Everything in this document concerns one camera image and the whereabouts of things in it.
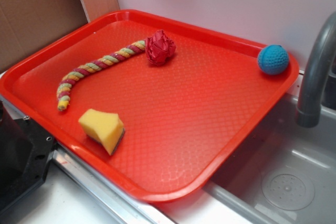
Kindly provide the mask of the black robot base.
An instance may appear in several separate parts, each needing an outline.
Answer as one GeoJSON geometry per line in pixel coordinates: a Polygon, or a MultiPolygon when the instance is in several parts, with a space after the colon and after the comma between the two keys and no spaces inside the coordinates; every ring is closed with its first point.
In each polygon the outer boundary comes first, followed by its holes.
{"type": "Polygon", "coordinates": [[[41,186],[55,139],[31,118],[13,119],[1,102],[1,213],[41,186]]]}

